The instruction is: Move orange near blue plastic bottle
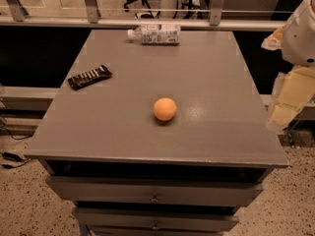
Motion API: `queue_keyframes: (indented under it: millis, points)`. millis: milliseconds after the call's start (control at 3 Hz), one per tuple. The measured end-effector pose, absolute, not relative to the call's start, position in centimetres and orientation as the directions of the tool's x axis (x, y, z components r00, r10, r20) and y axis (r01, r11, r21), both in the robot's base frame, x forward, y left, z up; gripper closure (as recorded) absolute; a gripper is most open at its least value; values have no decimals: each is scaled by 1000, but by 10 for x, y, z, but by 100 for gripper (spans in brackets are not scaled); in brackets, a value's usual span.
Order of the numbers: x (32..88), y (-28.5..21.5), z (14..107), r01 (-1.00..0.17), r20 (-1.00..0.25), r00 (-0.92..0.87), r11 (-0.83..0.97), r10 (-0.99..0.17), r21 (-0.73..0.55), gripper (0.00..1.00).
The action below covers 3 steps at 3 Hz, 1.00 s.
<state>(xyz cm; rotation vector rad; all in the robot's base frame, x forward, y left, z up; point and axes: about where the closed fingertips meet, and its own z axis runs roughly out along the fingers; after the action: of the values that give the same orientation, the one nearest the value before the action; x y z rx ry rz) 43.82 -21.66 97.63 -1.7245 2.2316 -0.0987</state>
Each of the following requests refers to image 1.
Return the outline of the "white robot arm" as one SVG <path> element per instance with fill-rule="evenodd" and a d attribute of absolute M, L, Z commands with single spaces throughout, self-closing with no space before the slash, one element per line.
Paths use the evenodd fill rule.
<path fill-rule="evenodd" d="M 282 58 L 293 65 L 286 75 L 277 75 L 268 107 L 266 126 L 280 131 L 315 95 L 315 0 L 303 0 L 285 24 L 264 39 L 261 47 L 280 50 Z"/>

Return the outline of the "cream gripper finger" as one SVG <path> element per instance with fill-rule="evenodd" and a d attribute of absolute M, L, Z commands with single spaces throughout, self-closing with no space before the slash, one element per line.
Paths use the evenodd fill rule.
<path fill-rule="evenodd" d="M 283 35 L 284 26 L 281 26 L 263 40 L 261 47 L 271 51 L 281 50 L 283 47 Z"/>
<path fill-rule="evenodd" d="M 278 73 L 268 107 L 268 127 L 287 127 L 315 95 L 315 68 L 294 66 Z"/>

